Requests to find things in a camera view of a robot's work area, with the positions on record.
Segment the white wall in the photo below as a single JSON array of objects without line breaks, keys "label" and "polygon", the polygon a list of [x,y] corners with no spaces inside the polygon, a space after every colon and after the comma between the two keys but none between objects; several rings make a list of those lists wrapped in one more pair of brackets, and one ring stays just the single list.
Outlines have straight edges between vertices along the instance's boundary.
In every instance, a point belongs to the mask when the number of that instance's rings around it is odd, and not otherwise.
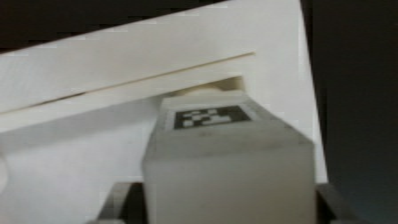
[{"label": "white wall", "polygon": [[114,183],[141,180],[159,104],[150,98],[0,136],[2,224],[82,224],[96,217]]}]

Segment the white panel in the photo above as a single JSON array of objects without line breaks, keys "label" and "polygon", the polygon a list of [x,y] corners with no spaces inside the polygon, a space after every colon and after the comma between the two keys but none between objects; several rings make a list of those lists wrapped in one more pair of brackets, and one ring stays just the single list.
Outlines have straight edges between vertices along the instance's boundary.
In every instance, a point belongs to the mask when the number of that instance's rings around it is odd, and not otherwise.
[{"label": "white panel", "polygon": [[253,54],[240,55],[212,64],[196,66],[150,79],[87,92],[64,100],[0,114],[0,133],[196,85],[246,76],[251,73],[253,60]]},{"label": "white panel", "polygon": [[[326,182],[299,0],[235,0],[217,6],[226,7],[199,8],[2,55],[0,111],[130,86],[144,77],[254,52],[247,93],[315,141],[317,181]],[[132,100],[130,91],[121,91],[116,102]],[[2,133],[11,170],[2,224],[82,224],[95,219],[114,182],[141,179],[153,104],[146,99],[63,115],[64,119]]]}]

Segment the dark background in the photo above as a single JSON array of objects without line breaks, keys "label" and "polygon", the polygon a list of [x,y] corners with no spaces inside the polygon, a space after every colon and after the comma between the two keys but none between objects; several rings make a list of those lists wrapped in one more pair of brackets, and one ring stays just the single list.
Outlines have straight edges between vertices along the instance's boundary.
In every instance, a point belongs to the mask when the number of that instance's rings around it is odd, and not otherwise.
[{"label": "dark background", "polygon": [[[217,1],[2,0],[0,52]],[[329,177],[374,223],[398,223],[398,3],[302,0]]]}]

